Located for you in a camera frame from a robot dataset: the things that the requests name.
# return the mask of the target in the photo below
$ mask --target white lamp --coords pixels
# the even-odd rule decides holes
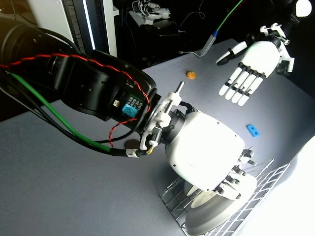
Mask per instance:
[[[312,11],[312,4],[309,0],[298,0],[295,5],[296,16],[306,17]]]

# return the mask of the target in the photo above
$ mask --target blue sponge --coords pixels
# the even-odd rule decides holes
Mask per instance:
[[[259,131],[252,124],[249,124],[248,126],[246,126],[246,128],[248,129],[248,131],[251,133],[253,137],[257,137],[260,135]]]

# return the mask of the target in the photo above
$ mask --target light strip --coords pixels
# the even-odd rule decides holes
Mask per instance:
[[[87,6],[86,0],[83,0],[83,7],[84,7],[85,18],[87,19],[87,23],[88,23],[88,29],[89,29],[90,39],[91,39],[91,43],[92,43],[92,48],[94,50],[95,44],[94,44],[94,38],[93,38],[92,27],[91,27],[91,23],[90,23],[90,17],[89,17],[88,6]]]

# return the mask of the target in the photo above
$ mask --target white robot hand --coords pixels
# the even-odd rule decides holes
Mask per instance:
[[[286,73],[293,70],[294,58],[289,56],[285,48],[289,40],[285,38],[281,26],[274,23],[270,28],[261,27],[260,31],[265,34],[265,40],[255,42],[247,49],[237,69],[219,91],[220,96],[225,95],[226,100],[231,99],[233,103],[237,103],[239,106],[243,106],[247,102],[250,95],[278,65],[284,65],[283,61],[288,61],[285,68]],[[217,61],[217,64],[220,64],[231,54],[239,53],[245,48],[245,42],[238,44],[229,53],[224,54]]]

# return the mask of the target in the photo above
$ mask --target blue label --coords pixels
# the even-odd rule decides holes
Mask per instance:
[[[126,115],[135,118],[135,116],[138,113],[138,110],[132,106],[130,106],[129,104],[125,104],[123,107],[123,113],[125,113]]]

